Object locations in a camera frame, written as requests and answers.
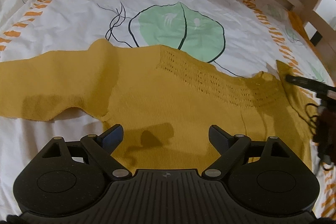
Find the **mustard yellow knit sweater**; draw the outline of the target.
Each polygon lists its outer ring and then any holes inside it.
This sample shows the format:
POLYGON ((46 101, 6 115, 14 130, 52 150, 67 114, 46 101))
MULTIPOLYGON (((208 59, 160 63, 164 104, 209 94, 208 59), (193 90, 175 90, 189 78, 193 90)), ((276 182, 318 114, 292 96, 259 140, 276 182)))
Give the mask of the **mustard yellow knit sweater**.
POLYGON ((167 46, 120 48, 104 39, 85 51, 50 51, 1 63, 1 116, 49 121, 79 108, 108 129, 120 124, 113 156, 127 169, 204 170, 218 158, 209 127, 264 141, 277 136, 312 165, 311 99, 288 84, 291 68, 231 77, 167 46))

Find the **orange bed sheet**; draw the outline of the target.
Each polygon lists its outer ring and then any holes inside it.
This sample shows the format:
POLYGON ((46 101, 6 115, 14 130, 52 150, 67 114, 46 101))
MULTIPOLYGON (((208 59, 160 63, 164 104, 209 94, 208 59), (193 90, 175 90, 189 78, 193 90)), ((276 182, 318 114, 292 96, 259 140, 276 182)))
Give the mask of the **orange bed sheet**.
POLYGON ((288 18, 290 21, 291 26, 293 29, 298 32, 298 34, 305 40, 306 44, 309 46, 309 48, 314 52, 314 54, 320 59, 321 55, 316 50, 315 46, 311 43, 309 40, 307 33, 303 27, 303 22, 301 18, 293 11, 287 11, 288 18))

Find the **white leaf-print duvet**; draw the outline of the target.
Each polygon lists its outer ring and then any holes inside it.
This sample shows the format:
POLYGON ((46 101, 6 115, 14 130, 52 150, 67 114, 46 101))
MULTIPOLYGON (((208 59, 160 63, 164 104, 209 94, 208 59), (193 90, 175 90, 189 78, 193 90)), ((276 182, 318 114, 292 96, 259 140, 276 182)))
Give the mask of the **white leaf-print duvet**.
MULTIPOLYGON (((332 85, 324 65, 303 65, 315 55, 287 11, 273 0, 1 0, 1 63, 85 51, 104 39, 120 48, 167 46, 239 78, 276 76, 281 61, 291 74, 332 85)), ((49 121, 1 116, 1 219, 21 212, 15 179, 53 137, 72 141, 105 130, 76 107, 49 121)), ((313 211, 335 218, 335 166, 319 159, 312 139, 310 149, 320 184, 313 211)))

